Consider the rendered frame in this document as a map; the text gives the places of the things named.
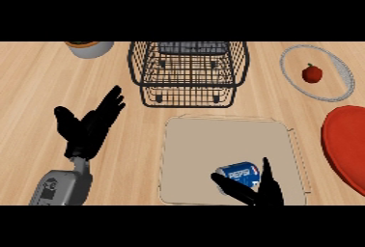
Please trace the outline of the beige square tray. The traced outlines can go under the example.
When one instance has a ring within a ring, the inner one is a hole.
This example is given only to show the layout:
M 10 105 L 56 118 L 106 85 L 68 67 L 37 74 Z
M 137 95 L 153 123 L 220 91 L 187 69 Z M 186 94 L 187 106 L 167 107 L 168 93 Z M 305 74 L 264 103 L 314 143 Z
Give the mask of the beige square tray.
M 274 121 L 172 118 L 165 126 L 159 198 L 171 205 L 240 204 L 220 192 L 211 174 L 248 161 L 270 165 L 283 203 L 305 204 L 304 186 L 291 144 L 292 131 Z

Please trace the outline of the grey pot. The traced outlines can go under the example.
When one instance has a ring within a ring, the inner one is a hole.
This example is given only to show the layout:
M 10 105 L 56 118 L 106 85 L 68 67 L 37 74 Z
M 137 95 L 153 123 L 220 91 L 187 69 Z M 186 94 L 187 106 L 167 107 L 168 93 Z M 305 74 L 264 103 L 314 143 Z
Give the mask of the grey pot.
M 87 43 L 65 43 L 71 53 L 82 59 L 94 59 L 102 56 L 110 49 L 112 41 L 90 41 Z

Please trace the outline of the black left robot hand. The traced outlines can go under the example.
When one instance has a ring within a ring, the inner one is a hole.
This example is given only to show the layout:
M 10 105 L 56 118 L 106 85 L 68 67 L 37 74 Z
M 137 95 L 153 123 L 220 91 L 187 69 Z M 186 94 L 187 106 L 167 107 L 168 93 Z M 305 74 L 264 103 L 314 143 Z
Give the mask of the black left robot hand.
M 90 160 L 96 157 L 107 130 L 125 107 L 122 99 L 121 87 L 115 85 L 99 107 L 85 114 L 81 120 L 65 107 L 54 108 L 57 133 L 66 141 L 63 156 L 68 159 L 81 157 Z

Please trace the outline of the blue soda can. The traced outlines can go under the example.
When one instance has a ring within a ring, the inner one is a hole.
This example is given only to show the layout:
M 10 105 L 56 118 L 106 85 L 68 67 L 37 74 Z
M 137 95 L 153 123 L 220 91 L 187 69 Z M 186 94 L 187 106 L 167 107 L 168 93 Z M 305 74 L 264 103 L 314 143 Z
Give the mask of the blue soda can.
M 239 162 L 215 169 L 215 173 L 224 178 L 229 178 L 248 186 L 255 188 L 260 184 L 260 170 L 254 163 Z

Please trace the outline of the red bell pepper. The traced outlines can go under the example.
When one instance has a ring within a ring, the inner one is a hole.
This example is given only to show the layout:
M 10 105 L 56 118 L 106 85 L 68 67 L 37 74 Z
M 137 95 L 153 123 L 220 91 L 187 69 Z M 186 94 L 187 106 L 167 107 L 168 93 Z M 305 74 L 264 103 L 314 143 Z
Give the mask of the red bell pepper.
M 322 69 L 313 64 L 308 64 L 303 70 L 303 80 L 305 83 L 317 83 L 322 79 Z

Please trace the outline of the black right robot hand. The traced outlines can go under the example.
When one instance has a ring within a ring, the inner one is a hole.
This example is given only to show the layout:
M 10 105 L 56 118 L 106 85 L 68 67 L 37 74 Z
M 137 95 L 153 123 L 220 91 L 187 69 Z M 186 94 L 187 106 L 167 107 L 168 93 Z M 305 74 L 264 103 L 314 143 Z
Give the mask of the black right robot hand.
M 218 173 L 211 174 L 211 180 L 223 193 L 248 206 L 283 206 L 279 183 L 273 179 L 267 158 L 263 158 L 263 177 L 258 191 Z

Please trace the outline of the red round plate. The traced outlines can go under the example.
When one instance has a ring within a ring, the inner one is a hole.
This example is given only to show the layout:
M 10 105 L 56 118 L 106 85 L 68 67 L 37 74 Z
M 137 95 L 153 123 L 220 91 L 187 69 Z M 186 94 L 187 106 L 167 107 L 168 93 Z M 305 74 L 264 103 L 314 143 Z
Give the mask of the red round plate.
M 365 197 L 365 107 L 345 105 L 328 113 L 320 145 L 338 177 Z

